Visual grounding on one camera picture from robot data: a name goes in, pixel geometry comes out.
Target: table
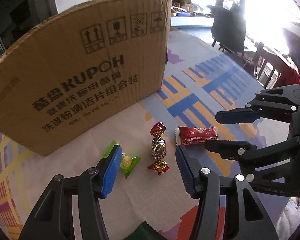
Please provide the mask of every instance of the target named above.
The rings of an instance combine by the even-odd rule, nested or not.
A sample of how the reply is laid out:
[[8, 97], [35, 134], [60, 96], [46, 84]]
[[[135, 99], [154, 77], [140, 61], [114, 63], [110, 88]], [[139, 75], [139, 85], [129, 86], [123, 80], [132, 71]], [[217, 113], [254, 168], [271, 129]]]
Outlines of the table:
[[[126, 180], [119, 172], [112, 193], [100, 200], [111, 240], [121, 240], [143, 221], [168, 240], [187, 240], [198, 201], [186, 193], [175, 161], [175, 127], [218, 127], [220, 139], [247, 140], [265, 147], [286, 139], [287, 125], [271, 120], [253, 124], [220, 125], [217, 111], [242, 107], [262, 87], [228, 56], [182, 31], [171, 31], [168, 59], [161, 90], [128, 107], [80, 135], [47, 157], [34, 154], [0, 133], [0, 227], [18, 239], [26, 219], [43, 190], [56, 174], [80, 175], [95, 166], [114, 139], [124, 152], [142, 159]], [[165, 161], [170, 170], [161, 176], [147, 170], [150, 156], [150, 129], [162, 121], [167, 130]], [[240, 173], [236, 162], [223, 160], [203, 147], [190, 155], [202, 166], [220, 175]], [[287, 198], [259, 194], [275, 223]], [[74, 231], [81, 239], [78, 205], [74, 201]], [[221, 235], [225, 208], [220, 208]]]

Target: cardboard box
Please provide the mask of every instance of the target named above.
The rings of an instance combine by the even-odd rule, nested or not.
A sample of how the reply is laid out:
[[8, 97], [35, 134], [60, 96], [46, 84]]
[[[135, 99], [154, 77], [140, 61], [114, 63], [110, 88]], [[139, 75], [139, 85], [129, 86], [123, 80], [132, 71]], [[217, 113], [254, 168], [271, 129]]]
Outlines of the cardboard box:
[[0, 132], [48, 155], [160, 89], [171, 0], [92, 0], [0, 59]]

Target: candy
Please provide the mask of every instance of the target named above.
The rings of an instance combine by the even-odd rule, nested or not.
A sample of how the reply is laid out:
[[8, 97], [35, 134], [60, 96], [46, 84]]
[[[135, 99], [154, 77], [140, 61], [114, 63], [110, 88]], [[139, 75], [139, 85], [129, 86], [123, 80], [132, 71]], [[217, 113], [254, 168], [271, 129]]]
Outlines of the candy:
[[217, 130], [214, 126], [209, 128], [176, 127], [177, 146], [180, 144], [185, 146], [202, 145], [206, 140], [217, 138]]
[[[108, 146], [108, 148], [103, 153], [102, 158], [108, 157], [109, 154], [111, 153], [112, 148], [116, 144], [117, 144], [116, 141], [112, 141], [110, 143], [110, 145]], [[122, 153], [122, 161], [120, 164], [120, 168], [121, 168], [125, 178], [127, 178], [131, 174], [131, 172], [133, 171], [133, 169], [139, 163], [140, 160], [141, 160], [141, 158], [138, 156], [131, 158], [128, 154]]]
[[165, 161], [156, 161], [154, 164], [148, 166], [149, 170], [154, 170], [158, 172], [160, 176], [162, 173], [165, 173], [168, 169], [170, 169]]
[[156, 161], [152, 165], [148, 166], [148, 169], [157, 171], [159, 176], [169, 169], [167, 163], [162, 161], [162, 159], [167, 155], [166, 142], [161, 137], [165, 130], [166, 127], [162, 124], [162, 122], [158, 122], [150, 131], [150, 134], [154, 136], [152, 139], [151, 156]]

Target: red candy package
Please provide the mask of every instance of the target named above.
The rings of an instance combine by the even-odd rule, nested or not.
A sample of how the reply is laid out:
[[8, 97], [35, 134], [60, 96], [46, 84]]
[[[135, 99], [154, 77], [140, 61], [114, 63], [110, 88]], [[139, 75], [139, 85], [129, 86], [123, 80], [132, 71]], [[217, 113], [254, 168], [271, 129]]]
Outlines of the red candy package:
[[209, 139], [218, 139], [217, 129], [214, 126], [209, 128], [176, 127], [177, 146], [180, 144], [185, 146], [203, 145]]

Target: blue gripper pad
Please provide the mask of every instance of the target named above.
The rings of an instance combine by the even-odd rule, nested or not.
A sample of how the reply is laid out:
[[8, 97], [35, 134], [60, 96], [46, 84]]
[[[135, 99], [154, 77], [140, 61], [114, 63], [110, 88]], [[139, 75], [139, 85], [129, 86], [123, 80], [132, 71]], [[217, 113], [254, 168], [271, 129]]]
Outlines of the blue gripper pad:
[[194, 195], [196, 194], [196, 189], [194, 185], [194, 174], [192, 173], [190, 166], [180, 146], [176, 148], [176, 161], [181, 174], [183, 185], [186, 188], [186, 192], [193, 198]]
[[103, 176], [103, 186], [101, 189], [101, 195], [103, 196], [103, 198], [106, 198], [107, 195], [111, 193], [115, 178], [117, 177], [122, 160], [121, 147], [119, 145], [114, 146], [109, 157], [105, 159], [108, 158], [111, 158], [111, 160]]
[[249, 123], [260, 118], [260, 115], [255, 113], [250, 108], [236, 108], [230, 111], [220, 111], [215, 116], [218, 123]]

